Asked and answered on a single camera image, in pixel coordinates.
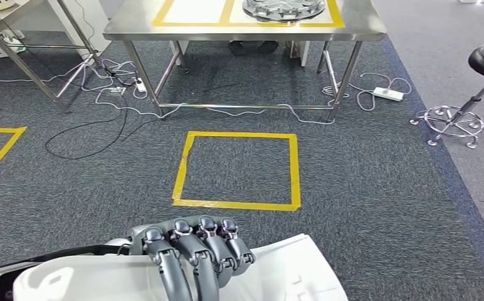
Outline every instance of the gray carpet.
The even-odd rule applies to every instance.
[[[152,78],[159,78],[170,56],[167,43],[137,43],[137,48]],[[338,72],[345,68],[350,49],[347,43],[333,44]],[[52,62],[56,73],[77,63],[65,51],[60,58],[50,58],[44,50],[36,53]],[[120,43],[113,43],[104,55],[127,60]],[[23,57],[42,77],[51,76],[29,54]],[[191,74],[174,70],[162,97],[189,103],[324,103],[320,90],[325,74],[316,74],[317,59],[313,51],[303,69],[282,49],[270,56],[233,58],[225,43],[192,43],[187,55]],[[379,43],[366,44],[354,83],[383,85],[379,78],[360,80],[365,71],[401,76],[394,74]],[[22,74],[10,61],[0,60],[0,77]],[[204,92],[231,83],[239,85]],[[99,84],[90,82],[91,87]],[[75,104],[63,115],[33,85],[1,85],[0,127],[28,129],[0,163],[0,264],[103,243],[138,224],[206,213],[234,217],[250,247],[309,234],[351,300],[484,300],[483,262],[421,129],[408,124],[405,102],[419,99],[380,100],[371,113],[359,110],[352,100],[344,101],[331,126],[301,124],[286,111],[229,117],[181,110],[121,142],[142,122],[152,120],[129,113],[117,143],[96,156],[68,161],[47,153],[45,142],[61,130],[111,119],[118,112],[93,104],[94,93],[71,91],[67,96],[76,97]],[[130,105],[149,108],[146,100],[127,98]],[[322,117],[317,112],[300,115],[309,120]],[[88,154],[113,140],[122,122],[123,114],[114,122],[80,128],[55,139],[50,148],[63,156]],[[302,207],[276,212],[171,206],[188,130],[297,134]],[[280,203],[288,197],[286,155],[281,141],[197,139],[184,196]]]
[[[427,107],[462,105],[484,86],[484,77],[467,64],[484,44],[484,3],[373,2]],[[484,120],[484,101],[473,111]],[[445,139],[445,145],[484,219],[484,132],[476,151],[460,139]]]

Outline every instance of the robotic hand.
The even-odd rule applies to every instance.
[[[128,237],[129,255],[149,255],[170,301],[191,301],[179,257],[192,265],[198,300],[219,300],[219,288],[243,274],[255,256],[238,237],[232,218],[190,216],[134,227]]]

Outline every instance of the power strip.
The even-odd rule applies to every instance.
[[[399,91],[394,91],[388,88],[380,88],[380,87],[375,88],[372,94],[377,97],[393,100],[395,102],[400,102],[404,96],[404,93],[401,93]]]
[[[137,78],[133,77],[133,79],[135,80],[135,86],[137,86],[137,90],[139,92],[145,93],[146,86],[144,85],[144,82],[142,81],[142,79],[140,77],[137,77]]]

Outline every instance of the circular metal plate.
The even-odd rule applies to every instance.
[[[325,10],[322,0],[245,0],[244,11],[262,21],[299,21]]]

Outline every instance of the chrome stool base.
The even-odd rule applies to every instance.
[[[484,129],[484,121],[477,114],[462,112],[461,109],[461,107],[451,105],[439,105],[428,109],[423,116],[411,119],[410,124],[418,125],[422,120],[430,129],[438,133],[434,139],[427,141],[430,146],[438,145],[438,141],[445,135],[456,138],[473,138],[466,146],[475,149],[478,142],[477,135]]]

